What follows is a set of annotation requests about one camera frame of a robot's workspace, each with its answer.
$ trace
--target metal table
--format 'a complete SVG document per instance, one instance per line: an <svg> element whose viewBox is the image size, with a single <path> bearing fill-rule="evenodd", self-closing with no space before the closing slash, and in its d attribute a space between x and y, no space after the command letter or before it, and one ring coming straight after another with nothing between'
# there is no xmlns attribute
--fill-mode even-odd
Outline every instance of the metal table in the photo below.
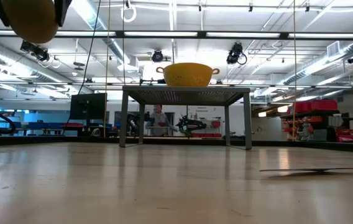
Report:
<svg viewBox="0 0 353 224"><path fill-rule="evenodd" d="M252 149L250 88L123 86L120 147L126 146L128 97L139 103L139 144L144 141L145 105L223 106L225 108L226 145L231 145L229 106L244 98L245 149Z"/></svg>

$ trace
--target monitor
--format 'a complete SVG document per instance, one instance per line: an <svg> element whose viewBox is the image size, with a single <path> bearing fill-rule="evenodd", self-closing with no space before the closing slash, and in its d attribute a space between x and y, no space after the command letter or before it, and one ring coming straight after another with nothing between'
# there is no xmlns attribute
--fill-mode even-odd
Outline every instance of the monitor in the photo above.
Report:
<svg viewBox="0 0 353 224"><path fill-rule="evenodd" d="M70 119L104 119L106 93L71 96Z"/></svg>

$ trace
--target yellow colander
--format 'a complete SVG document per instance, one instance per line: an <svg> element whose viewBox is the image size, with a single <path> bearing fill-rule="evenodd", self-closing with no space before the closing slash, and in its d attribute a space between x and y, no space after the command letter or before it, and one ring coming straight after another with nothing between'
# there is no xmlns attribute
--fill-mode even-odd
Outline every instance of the yellow colander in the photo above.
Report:
<svg viewBox="0 0 353 224"><path fill-rule="evenodd" d="M207 87L212 75L219 74L219 69L200 63L176 63L158 67L156 72L164 74L168 86Z"/></svg>

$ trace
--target hanging ball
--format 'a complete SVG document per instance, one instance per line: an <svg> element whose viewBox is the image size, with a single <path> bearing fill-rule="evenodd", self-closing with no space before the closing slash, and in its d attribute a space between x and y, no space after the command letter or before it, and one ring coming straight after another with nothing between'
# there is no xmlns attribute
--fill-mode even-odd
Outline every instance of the hanging ball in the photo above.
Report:
<svg viewBox="0 0 353 224"><path fill-rule="evenodd" d="M15 33L35 44L43 44L58 30L52 0L2 0L2 6Z"/></svg>

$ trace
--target wooden floor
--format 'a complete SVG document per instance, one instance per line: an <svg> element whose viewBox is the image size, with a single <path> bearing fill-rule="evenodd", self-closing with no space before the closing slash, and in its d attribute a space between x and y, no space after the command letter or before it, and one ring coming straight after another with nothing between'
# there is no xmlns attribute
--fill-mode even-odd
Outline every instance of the wooden floor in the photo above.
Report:
<svg viewBox="0 0 353 224"><path fill-rule="evenodd" d="M353 152L56 143L0 147L0 223L353 223Z"/></svg>

